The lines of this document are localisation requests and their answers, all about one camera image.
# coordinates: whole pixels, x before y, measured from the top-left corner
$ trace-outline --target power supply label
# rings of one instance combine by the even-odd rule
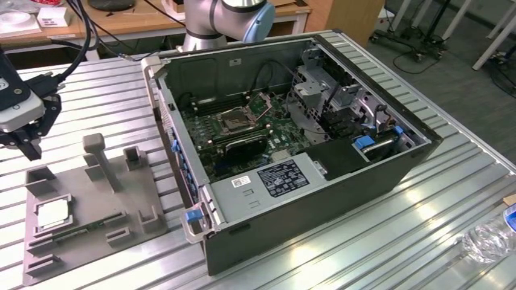
[[[309,179],[294,160],[289,160],[282,164],[261,170],[258,175],[274,198],[286,195],[291,191],[310,184]]]

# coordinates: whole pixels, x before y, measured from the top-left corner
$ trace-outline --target circuit board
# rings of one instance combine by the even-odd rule
[[[294,156],[311,146],[299,126],[289,117],[283,107],[285,100],[274,94],[270,96],[270,105],[263,98],[254,96],[249,106],[227,112],[205,116],[197,116],[191,111],[182,113],[211,182],[274,163],[275,159],[278,160],[275,156]],[[231,118],[223,119],[229,114],[233,114]],[[245,114],[250,116],[250,123],[241,121]],[[230,164],[222,161],[221,150],[225,145],[263,136],[267,136],[267,148],[262,154],[241,163]]]

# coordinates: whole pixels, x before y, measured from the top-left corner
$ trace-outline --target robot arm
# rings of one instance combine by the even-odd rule
[[[62,111],[59,77],[53,73],[23,81],[0,48],[0,144],[27,158],[42,158],[38,145]]]
[[[226,36],[245,43],[262,41],[275,21],[267,0],[186,0],[187,37],[183,51],[227,45]]]

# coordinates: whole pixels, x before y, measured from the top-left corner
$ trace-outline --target green circuit board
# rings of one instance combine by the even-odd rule
[[[246,130],[237,131],[235,134],[233,132],[229,133],[229,128],[225,128],[226,125],[222,122],[221,112],[202,117],[197,116],[191,111],[182,113],[189,133],[213,182],[274,163],[275,161],[271,155],[277,152],[286,150],[294,156],[299,151],[311,146],[307,137],[301,133],[299,126],[291,118],[286,118],[287,112],[283,107],[283,102],[281,97],[271,97],[271,109],[257,121],[254,124],[255,129],[250,133],[246,133]],[[247,112],[258,118],[267,109],[267,101],[258,97],[250,103]],[[233,123],[233,126],[233,129],[239,129],[239,122]],[[223,166],[221,157],[225,146],[238,140],[265,135],[267,136],[266,151],[243,163]]]

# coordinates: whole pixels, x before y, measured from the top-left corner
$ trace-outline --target white sticker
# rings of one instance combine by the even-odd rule
[[[9,86],[10,86],[10,83],[7,82],[6,79],[3,79],[3,78],[0,77],[0,91],[2,91],[3,89],[6,89]]]
[[[235,188],[238,188],[238,187],[241,187],[243,185],[247,185],[250,183],[251,183],[251,179],[250,179],[250,177],[247,175],[233,180],[233,184],[234,184]]]
[[[62,34],[62,35],[51,35],[47,36],[50,39],[65,39],[65,38],[73,38],[75,37],[75,34]]]

